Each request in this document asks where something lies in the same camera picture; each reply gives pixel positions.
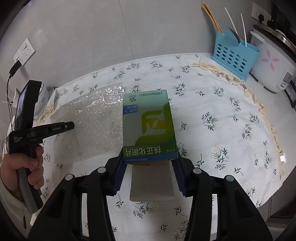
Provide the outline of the person's left hand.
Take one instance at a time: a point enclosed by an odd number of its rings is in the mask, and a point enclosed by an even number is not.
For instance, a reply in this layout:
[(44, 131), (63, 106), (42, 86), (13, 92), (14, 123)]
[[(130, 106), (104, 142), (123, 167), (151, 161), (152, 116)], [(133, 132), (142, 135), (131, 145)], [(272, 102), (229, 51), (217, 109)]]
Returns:
[(34, 186), (35, 189), (43, 187), (44, 181), (44, 167), (43, 167), (43, 153), (44, 149), (41, 145), (36, 146), (36, 157), (31, 158), (25, 154), (5, 154), (1, 165), (1, 179), (6, 189), (19, 201), (23, 202), (23, 197), (18, 185), (18, 178), (16, 171), (20, 168), (28, 168), (31, 174), (28, 176), (28, 182)]

